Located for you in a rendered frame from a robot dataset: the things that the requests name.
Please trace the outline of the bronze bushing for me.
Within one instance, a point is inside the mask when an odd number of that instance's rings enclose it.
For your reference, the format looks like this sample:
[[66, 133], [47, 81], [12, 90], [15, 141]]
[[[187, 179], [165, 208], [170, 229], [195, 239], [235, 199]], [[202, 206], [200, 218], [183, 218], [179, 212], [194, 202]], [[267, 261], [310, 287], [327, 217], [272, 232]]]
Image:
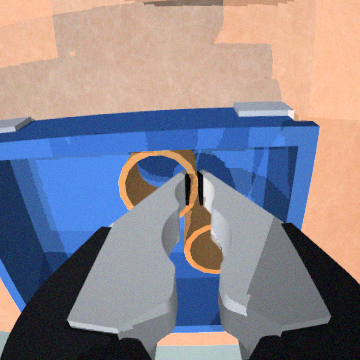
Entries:
[[211, 239], [211, 214], [200, 206], [198, 195], [193, 207], [184, 214], [184, 252], [194, 268], [206, 273], [220, 273], [222, 251]]
[[120, 197], [122, 198], [126, 207], [130, 210], [159, 188], [150, 185], [142, 178], [137, 164], [137, 161], [145, 157], [158, 155], [163, 155], [175, 159], [186, 169], [191, 179], [189, 205], [186, 205], [186, 207], [181, 211], [180, 217], [182, 217], [193, 207], [193, 204], [198, 195], [198, 176], [195, 155], [192, 149], [132, 152], [122, 168], [118, 181]]

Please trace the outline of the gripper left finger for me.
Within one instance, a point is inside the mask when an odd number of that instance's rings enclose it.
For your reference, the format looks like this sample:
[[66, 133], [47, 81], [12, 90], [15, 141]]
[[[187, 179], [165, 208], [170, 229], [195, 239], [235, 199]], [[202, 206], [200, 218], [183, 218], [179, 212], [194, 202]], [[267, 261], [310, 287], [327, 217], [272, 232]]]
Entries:
[[181, 239], [190, 183], [182, 170], [101, 226], [35, 292], [0, 360], [116, 360], [122, 338], [139, 339], [155, 360], [157, 343], [176, 326], [169, 255]]

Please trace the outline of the blue crate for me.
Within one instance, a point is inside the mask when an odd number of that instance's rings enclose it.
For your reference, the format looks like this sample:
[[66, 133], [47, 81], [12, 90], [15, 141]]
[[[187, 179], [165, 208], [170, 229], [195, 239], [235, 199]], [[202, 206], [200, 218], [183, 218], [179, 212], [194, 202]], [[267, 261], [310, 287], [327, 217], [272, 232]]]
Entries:
[[[197, 171], [301, 230], [320, 126], [294, 121], [294, 111], [283, 101], [265, 101], [0, 120], [0, 278], [20, 312], [101, 226], [129, 211], [118, 181], [132, 152], [192, 149]], [[226, 332], [220, 274], [186, 260], [184, 215], [180, 232], [169, 255], [178, 301], [171, 333]]]

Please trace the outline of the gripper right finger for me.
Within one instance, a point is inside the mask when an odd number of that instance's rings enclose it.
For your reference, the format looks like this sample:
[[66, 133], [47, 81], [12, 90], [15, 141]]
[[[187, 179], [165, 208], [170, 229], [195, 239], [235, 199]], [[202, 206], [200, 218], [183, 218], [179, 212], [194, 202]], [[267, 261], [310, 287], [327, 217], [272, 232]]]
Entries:
[[206, 170], [197, 176], [223, 255], [221, 325], [242, 360], [270, 335], [283, 339], [286, 357], [360, 360], [360, 284], [293, 223]]

